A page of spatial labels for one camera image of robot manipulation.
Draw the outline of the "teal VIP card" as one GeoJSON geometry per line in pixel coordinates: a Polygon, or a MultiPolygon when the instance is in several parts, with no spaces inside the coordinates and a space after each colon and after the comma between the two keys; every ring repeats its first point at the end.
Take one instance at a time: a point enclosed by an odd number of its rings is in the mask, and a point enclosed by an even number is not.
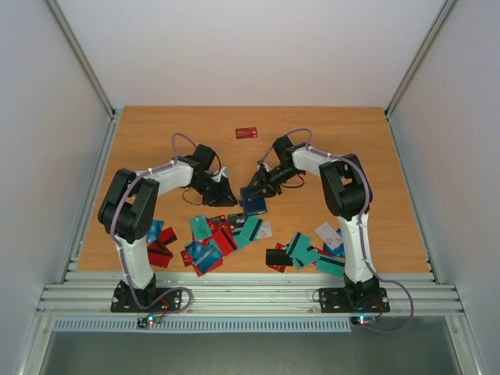
{"type": "Polygon", "coordinates": [[[196,241],[202,241],[211,237],[212,232],[205,216],[195,216],[189,220],[189,223],[192,235],[196,241]]]}

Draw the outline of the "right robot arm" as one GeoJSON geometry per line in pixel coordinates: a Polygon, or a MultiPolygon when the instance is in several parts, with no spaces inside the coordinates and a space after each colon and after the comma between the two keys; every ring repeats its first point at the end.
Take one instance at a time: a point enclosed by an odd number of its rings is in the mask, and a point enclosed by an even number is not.
{"type": "Polygon", "coordinates": [[[294,145],[288,136],[277,138],[272,150],[280,163],[270,169],[259,161],[247,189],[254,197],[271,198],[292,177],[305,173],[320,177],[327,208],[337,218],[345,244],[345,302],[352,310],[365,308],[380,284],[374,276],[368,237],[373,195],[359,158],[333,155],[306,143],[294,145]]]}

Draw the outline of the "blue leather card holder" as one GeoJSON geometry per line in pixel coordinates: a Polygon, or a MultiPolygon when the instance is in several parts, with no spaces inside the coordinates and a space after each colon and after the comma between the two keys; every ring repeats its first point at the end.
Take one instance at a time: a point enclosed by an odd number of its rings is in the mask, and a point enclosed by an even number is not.
{"type": "Polygon", "coordinates": [[[265,198],[253,198],[246,187],[240,189],[240,206],[246,216],[257,216],[267,213],[265,198]]]}

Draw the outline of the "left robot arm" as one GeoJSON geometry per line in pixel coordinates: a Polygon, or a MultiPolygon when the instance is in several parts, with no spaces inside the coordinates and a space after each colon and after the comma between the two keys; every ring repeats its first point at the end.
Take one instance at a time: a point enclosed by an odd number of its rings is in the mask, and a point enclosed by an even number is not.
{"type": "Polygon", "coordinates": [[[238,201],[216,152],[197,145],[191,155],[144,171],[118,170],[98,210],[98,221],[110,235],[123,276],[113,292],[113,312],[143,312],[163,297],[180,297],[185,288],[158,289],[148,260],[146,235],[157,198],[178,188],[191,188],[209,207],[232,207],[238,201]]]}

